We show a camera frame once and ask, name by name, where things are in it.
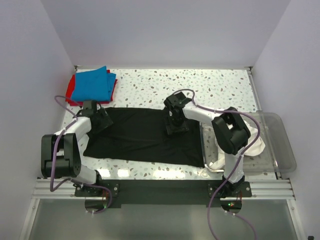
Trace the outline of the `black t shirt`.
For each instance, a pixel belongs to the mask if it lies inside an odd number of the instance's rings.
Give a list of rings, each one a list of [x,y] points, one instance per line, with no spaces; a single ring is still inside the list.
[[[204,167],[200,124],[188,120],[186,132],[167,133],[165,110],[107,107],[113,124],[89,138],[84,156]]]

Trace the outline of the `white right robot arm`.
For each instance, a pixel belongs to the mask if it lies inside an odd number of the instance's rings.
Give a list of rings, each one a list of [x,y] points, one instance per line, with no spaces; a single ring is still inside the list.
[[[182,92],[174,93],[164,100],[164,117],[168,135],[189,130],[188,120],[194,120],[213,128],[218,146],[224,152],[223,192],[235,196],[244,182],[243,153],[248,145],[251,132],[241,114],[233,107],[226,110],[213,109],[195,103],[194,98],[186,97]]]

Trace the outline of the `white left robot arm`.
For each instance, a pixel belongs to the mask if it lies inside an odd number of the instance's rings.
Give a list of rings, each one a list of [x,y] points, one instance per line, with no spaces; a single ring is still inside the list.
[[[66,181],[86,185],[86,191],[99,196],[104,190],[101,175],[82,164],[79,141],[93,137],[113,124],[106,110],[96,100],[83,102],[72,121],[53,134],[41,139],[41,174],[50,179],[50,191],[56,191]]]

